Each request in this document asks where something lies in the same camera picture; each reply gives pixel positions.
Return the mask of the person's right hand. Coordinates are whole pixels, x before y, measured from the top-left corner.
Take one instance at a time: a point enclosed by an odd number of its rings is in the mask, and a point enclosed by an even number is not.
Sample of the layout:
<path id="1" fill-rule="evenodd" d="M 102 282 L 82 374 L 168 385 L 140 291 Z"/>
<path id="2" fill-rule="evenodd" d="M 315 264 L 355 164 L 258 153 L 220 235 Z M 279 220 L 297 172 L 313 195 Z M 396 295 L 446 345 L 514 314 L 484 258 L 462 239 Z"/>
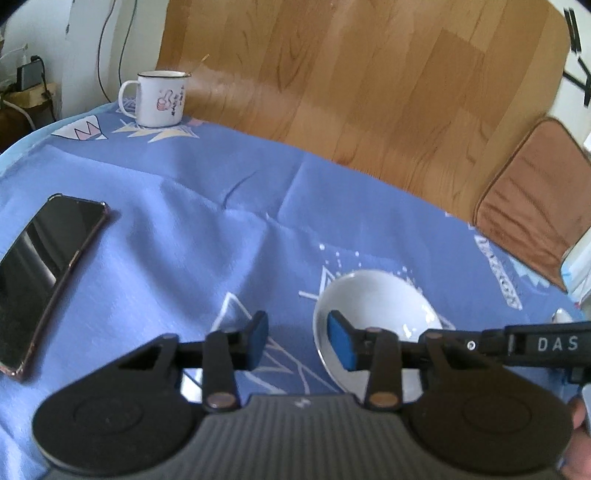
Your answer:
<path id="1" fill-rule="evenodd" d="M 573 421 L 573 434 L 563 455 L 561 474 L 570 480 L 590 480 L 591 438 L 585 428 L 586 408 L 583 400 L 573 397 L 568 403 Z"/>

